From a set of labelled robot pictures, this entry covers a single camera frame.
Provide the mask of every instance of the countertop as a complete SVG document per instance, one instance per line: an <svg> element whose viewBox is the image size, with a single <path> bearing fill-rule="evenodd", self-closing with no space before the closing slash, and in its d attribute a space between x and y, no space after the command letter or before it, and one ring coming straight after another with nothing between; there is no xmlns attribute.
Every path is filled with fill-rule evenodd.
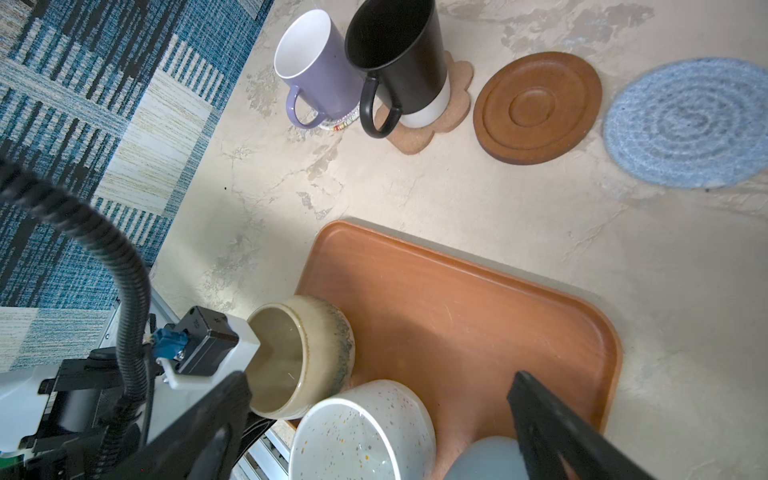
<svg viewBox="0 0 768 480"><path fill-rule="evenodd" d="M275 1L153 268L168 304L247 317L280 301L319 229L345 218L594 303L624 345L608 440L659 479L765 478L768 173L657 187L622 171L601 132L616 94L659 65L768 67L768 2L438 1L445 48L475 66L473 101L537 51L580 55L600 75L588 136L532 167L489 157L471 116L412 157L359 122L293 127L273 70L280 37L315 7L343 33L359 3Z"/></svg>

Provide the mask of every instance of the orange tray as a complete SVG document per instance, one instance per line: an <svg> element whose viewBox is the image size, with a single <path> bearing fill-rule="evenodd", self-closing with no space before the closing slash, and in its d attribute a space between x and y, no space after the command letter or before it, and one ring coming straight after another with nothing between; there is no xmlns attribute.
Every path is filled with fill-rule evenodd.
<svg viewBox="0 0 768 480"><path fill-rule="evenodd" d="M349 387L392 379L424 402L437 435L435 480L475 440L516 436L506 397L518 370L605 427L621 342L582 299L344 221L318 233L296 294L349 319Z"/></svg>

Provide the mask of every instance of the black mug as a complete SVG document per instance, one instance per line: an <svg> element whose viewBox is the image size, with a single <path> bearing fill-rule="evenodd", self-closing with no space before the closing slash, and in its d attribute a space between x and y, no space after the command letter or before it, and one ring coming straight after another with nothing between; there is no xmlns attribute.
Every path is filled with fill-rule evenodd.
<svg viewBox="0 0 768 480"><path fill-rule="evenodd" d="M386 137L398 121L425 127L448 107L451 86L435 0L366 0L344 43L349 63L366 77L360 123L371 137ZM389 107L381 130L373 123L376 95Z"/></svg>

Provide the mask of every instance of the round coaster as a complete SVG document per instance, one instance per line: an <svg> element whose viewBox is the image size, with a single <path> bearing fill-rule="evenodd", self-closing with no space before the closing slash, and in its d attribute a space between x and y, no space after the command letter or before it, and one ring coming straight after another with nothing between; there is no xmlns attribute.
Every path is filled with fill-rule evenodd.
<svg viewBox="0 0 768 480"><path fill-rule="evenodd" d="M652 184L715 188L768 167L768 71L696 58L630 84L605 118L608 153Z"/></svg>
<svg viewBox="0 0 768 480"><path fill-rule="evenodd" d="M496 160L533 165L560 157L589 132L603 88L586 61L548 51L519 58L483 87L475 134Z"/></svg>
<svg viewBox="0 0 768 480"><path fill-rule="evenodd" d="M341 117L339 120L325 120L320 124L320 128L323 130L339 131L344 130L351 124L355 123L355 120L360 118L360 104L357 104L354 110Z"/></svg>

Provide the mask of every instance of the blue patterned rug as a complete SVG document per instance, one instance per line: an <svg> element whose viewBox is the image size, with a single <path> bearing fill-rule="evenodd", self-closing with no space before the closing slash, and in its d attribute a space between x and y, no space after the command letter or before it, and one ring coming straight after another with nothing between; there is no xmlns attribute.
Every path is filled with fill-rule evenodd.
<svg viewBox="0 0 768 480"><path fill-rule="evenodd" d="M151 265L271 5L0 1L0 153L90 201ZM108 272L53 228L0 204L0 248L0 318L28 320L0 340L0 371L34 362L27 337L57 315L108 317Z"/></svg>

